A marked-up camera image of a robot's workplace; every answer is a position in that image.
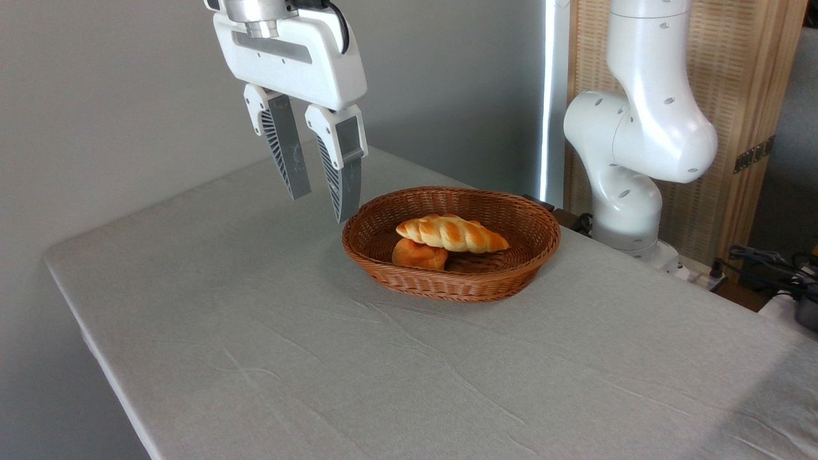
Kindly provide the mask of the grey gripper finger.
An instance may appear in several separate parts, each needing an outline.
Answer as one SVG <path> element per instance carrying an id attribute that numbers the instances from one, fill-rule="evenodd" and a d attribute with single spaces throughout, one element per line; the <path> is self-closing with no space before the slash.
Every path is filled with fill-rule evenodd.
<path id="1" fill-rule="evenodd" d="M 353 217 L 360 206 L 362 160 L 368 155 L 362 113 L 357 105 L 331 111 L 311 104 L 305 111 L 316 135 L 336 222 Z"/>
<path id="2" fill-rule="evenodd" d="M 255 134 L 268 143 L 272 159 L 292 200 L 309 194 L 309 174 L 290 97 L 255 84 L 246 84 L 243 99 Z"/>

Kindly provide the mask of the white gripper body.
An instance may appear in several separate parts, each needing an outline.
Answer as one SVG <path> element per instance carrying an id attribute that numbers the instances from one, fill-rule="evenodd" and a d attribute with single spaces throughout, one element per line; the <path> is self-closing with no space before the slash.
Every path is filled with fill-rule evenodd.
<path id="1" fill-rule="evenodd" d="M 234 77 L 261 88 L 340 111 L 366 95 L 367 84 L 353 32 L 344 46 L 336 12 L 300 9 L 277 21 L 277 37 L 255 38 L 245 24 L 213 13 L 213 26 Z"/>

